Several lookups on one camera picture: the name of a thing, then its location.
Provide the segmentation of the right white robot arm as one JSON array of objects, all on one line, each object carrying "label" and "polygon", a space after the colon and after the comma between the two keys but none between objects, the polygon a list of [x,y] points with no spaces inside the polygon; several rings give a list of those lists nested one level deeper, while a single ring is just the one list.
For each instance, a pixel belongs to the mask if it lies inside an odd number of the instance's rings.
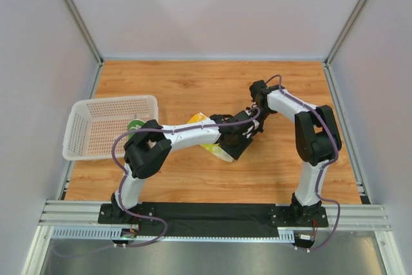
[{"label": "right white robot arm", "polygon": [[291,204],[275,206],[270,214],[277,227],[326,227],[321,189],[327,169],[337,161],[342,141],[330,106],[315,106],[290,94],[280,85],[253,82],[249,88],[252,101],[259,107],[259,126],[263,131],[266,118],[280,113],[294,123],[295,146],[302,163],[299,184],[292,193]]}]

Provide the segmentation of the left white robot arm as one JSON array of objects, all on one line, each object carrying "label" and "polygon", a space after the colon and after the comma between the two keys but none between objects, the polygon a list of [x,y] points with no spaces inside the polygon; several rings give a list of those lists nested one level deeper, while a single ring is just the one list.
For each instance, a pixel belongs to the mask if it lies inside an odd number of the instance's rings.
[{"label": "left white robot arm", "polygon": [[161,126],[149,120],[130,129],[117,141],[124,144],[124,177],[111,197],[111,218],[120,223],[132,221],[145,181],[155,175],[173,151],[197,145],[211,146],[217,154],[237,160],[260,130],[260,110],[248,108],[234,116],[213,115],[195,123]]}]

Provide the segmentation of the green dinosaur pattern towel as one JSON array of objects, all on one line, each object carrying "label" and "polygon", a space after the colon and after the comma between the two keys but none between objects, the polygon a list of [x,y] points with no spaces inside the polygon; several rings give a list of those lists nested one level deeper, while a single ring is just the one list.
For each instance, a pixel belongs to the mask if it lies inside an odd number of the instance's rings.
[{"label": "green dinosaur pattern towel", "polygon": [[144,122],[143,120],[133,119],[133,120],[127,125],[127,130],[128,130],[128,131],[132,131],[132,130],[140,129],[144,124],[145,124],[145,122]]}]

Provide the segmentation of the lime yellow towel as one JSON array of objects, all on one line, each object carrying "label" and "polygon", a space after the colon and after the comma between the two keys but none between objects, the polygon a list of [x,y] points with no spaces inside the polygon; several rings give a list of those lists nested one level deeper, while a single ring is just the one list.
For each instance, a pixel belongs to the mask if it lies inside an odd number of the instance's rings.
[{"label": "lime yellow towel", "polygon": [[[208,116],[204,115],[203,113],[197,113],[193,115],[187,123],[192,124],[196,122],[201,122],[207,118]],[[218,144],[201,144],[201,147],[206,149],[208,152],[212,153],[214,156],[216,156],[217,158],[225,162],[234,161],[234,159],[226,151],[224,151]]]}]

